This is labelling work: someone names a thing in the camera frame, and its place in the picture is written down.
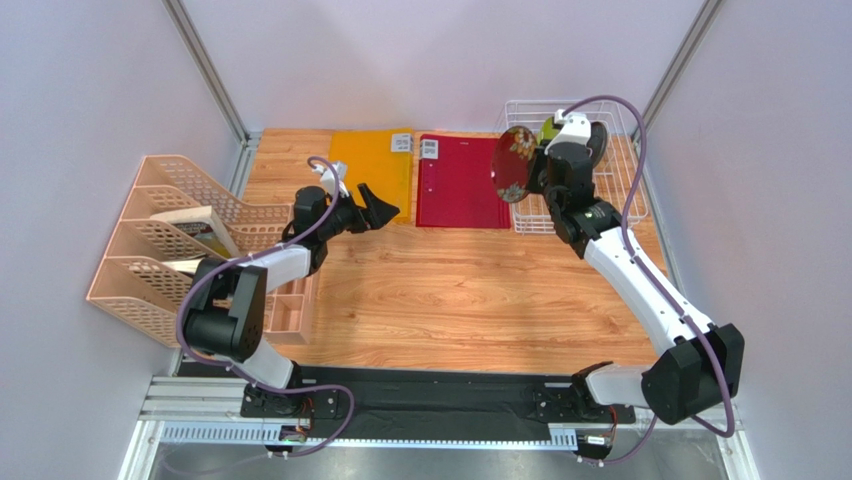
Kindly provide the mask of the red floral plate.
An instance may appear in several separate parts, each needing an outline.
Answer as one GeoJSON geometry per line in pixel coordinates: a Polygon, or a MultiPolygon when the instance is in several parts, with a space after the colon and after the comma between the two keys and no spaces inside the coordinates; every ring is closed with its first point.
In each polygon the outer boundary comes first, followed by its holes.
{"type": "Polygon", "coordinates": [[[498,138],[491,157],[491,182],[500,200],[515,204],[527,197],[537,146],[536,135],[525,126],[510,127],[498,138]]]}

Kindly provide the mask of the lime green plate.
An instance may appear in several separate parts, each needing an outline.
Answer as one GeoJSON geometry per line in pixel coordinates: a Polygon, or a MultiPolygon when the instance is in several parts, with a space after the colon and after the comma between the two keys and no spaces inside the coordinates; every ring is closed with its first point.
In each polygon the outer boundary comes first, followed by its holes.
{"type": "Polygon", "coordinates": [[[539,145],[545,145],[552,141],[561,131],[562,126],[555,122],[553,116],[547,118],[541,125],[537,134],[539,145]]]}

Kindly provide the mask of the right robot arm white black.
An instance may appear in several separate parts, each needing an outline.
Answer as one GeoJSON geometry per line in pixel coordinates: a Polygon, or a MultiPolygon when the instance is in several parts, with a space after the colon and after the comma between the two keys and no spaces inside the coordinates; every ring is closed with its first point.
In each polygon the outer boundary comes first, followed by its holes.
{"type": "Polygon", "coordinates": [[[639,320],[658,359],[650,366],[604,362],[575,374],[581,397],[593,405],[650,409],[666,424],[720,405],[735,430],[745,340],[732,324],[716,325],[678,292],[640,249],[617,209],[594,194],[586,146],[548,142],[535,150],[530,180],[547,204],[556,235],[606,279],[639,320]]]}

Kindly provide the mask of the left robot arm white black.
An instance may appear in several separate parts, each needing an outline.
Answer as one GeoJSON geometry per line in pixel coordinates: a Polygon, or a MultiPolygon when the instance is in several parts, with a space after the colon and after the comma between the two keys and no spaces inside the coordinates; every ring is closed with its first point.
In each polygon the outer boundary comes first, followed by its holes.
{"type": "Polygon", "coordinates": [[[243,258],[202,261],[176,315],[176,336],[184,352],[201,363],[232,369],[266,391],[305,392],[297,363],[264,337],[266,298],[315,274],[335,236],[379,230],[399,215],[397,206],[366,184],[358,191],[361,198],[355,200],[319,186],[302,188],[278,244],[243,258]]]}

